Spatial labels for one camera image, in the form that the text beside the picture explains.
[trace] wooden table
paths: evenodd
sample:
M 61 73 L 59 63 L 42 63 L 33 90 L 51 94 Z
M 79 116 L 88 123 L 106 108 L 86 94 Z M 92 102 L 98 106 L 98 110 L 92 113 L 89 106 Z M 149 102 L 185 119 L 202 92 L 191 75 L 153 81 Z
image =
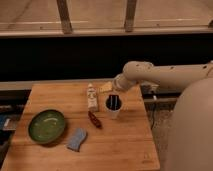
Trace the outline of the wooden table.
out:
M 95 87 L 101 82 L 94 82 Z M 122 110 L 118 119 L 107 115 L 105 100 L 109 93 L 98 95 L 103 125 L 97 129 L 87 115 L 87 82 L 36 84 L 32 88 L 23 115 L 3 163 L 2 171 L 142 171 L 159 170 L 159 160 L 139 87 L 120 93 Z M 28 136 L 31 119 L 46 109 L 61 111 L 67 121 L 63 135 L 54 143 L 42 146 Z M 88 132 L 80 152 L 67 149 L 75 129 Z

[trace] cable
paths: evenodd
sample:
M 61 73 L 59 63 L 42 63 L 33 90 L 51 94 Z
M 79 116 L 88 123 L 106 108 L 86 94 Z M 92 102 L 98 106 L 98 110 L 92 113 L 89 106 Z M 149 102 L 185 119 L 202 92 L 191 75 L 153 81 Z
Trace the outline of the cable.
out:
M 154 125 L 155 125 L 155 109 L 156 109 L 156 106 L 157 106 L 157 104 L 156 104 L 156 102 L 155 102 L 155 103 L 154 103 L 154 106 L 153 106 L 153 109 L 152 109 L 152 115 L 151 115 L 151 117 L 152 117 L 151 129 L 153 129 L 153 127 L 154 127 Z
M 152 94 L 153 94 L 153 99 L 154 99 L 154 106 L 153 106 L 152 114 L 151 114 L 151 117 L 152 117 L 151 129 L 153 129 L 153 127 L 154 127 L 154 125 L 155 125 L 155 110 L 156 110 L 156 107 L 157 107 L 157 103 L 156 103 L 157 96 L 156 96 L 156 94 L 155 94 L 154 91 L 152 91 Z

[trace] floor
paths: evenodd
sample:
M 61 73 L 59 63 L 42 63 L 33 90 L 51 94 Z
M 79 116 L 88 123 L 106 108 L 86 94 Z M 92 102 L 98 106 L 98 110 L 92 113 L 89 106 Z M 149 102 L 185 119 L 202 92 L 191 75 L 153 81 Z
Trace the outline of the floor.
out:
M 135 27 L 208 25 L 212 0 L 138 0 Z M 122 28 L 127 0 L 67 0 L 74 29 Z M 56 1 L 0 1 L 0 30 L 60 29 Z
M 145 106 L 151 126 L 153 124 L 153 115 L 154 115 L 155 122 L 152 129 L 152 133 L 158 152 L 158 157 L 160 160 L 161 165 L 160 171 L 164 171 L 168 146 L 168 137 L 171 128 L 172 113 L 175 106 L 175 102 L 156 103 L 156 104 L 145 103 Z

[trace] bottle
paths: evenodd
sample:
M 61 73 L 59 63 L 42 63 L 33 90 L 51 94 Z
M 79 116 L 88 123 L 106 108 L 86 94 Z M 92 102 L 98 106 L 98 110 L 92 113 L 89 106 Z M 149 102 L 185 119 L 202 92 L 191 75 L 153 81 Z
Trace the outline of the bottle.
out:
M 89 111 L 97 112 L 98 111 L 97 92 L 91 83 L 88 85 L 87 88 L 87 99 Z

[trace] black wall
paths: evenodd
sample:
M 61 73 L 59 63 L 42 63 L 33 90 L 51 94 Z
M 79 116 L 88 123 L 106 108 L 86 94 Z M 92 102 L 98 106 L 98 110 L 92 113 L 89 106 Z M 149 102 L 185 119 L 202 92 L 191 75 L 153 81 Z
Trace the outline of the black wall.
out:
M 0 39 L 0 81 L 109 78 L 130 60 L 213 60 L 213 34 Z

